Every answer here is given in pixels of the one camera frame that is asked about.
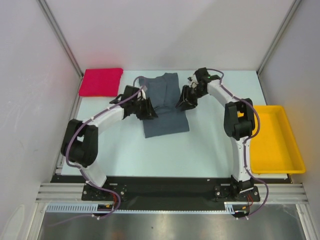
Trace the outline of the grey t-shirt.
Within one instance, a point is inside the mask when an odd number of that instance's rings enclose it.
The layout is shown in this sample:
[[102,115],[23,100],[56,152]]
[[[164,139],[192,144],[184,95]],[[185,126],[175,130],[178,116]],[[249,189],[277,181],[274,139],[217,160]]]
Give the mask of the grey t-shirt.
[[146,138],[186,133],[190,131],[184,111],[176,108],[180,99],[179,76],[176,72],[164,73],[156,78],[140,77],[140,86],[145,86],[145,94],[150,98],[157,117],[143,121]]

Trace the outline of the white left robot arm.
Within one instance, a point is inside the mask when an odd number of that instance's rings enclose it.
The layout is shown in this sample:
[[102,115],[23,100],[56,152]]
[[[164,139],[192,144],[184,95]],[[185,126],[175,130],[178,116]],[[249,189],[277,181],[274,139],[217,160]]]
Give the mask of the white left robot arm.
[[94,187],[93,194],[100,200],[107,199],[110,194],[118,201],[121,199],[118,193],[105,184],[107,175],[97,161],[99,135],[130,115],[135,115],[139,120],[158,117],[150,98],[146,96],[145,88],[127,85],[124,92],[112,100],[106,109],[86,121],[71,119],[67,124],[61,154],[67,166],[78,169],[85,182]]

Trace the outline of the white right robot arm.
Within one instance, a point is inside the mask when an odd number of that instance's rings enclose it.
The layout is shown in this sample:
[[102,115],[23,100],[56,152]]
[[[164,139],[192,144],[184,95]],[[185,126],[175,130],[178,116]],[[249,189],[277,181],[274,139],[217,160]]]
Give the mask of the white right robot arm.
[[242,201],[254,190],[254,178],[250,170],[250,141],[260,130],[260,119],[250,98],[239,98],[222,83],[224,73],[217,70],[197,69],[188,78],[188,84],[179,87],[175,73],[164,73],[156,78],[137,77],[133,83],[143,87],[148,99],[146,115],[158,115],[143,121],[146,138],[186,133],[190,130],[187,110],[198,106],[204,96],[214,97],[224,107],[223,129],[230,137],[233,154],[233,172],[227,197]]

